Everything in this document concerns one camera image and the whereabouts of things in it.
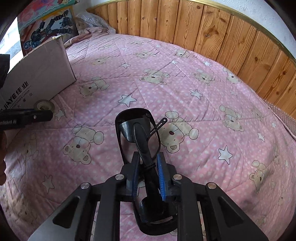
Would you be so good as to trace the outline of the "person's left hand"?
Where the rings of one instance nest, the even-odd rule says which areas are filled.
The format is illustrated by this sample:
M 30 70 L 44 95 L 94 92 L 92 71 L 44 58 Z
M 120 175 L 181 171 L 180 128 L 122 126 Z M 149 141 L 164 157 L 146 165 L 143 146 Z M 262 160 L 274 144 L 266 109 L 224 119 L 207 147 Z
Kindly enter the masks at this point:
M 6 134 L 4 131 L 1 131 L 1 145 L 0 145 L 0 185 L 3 185 L 6 182 L 6 163 L 4 161 L 6 156 Z

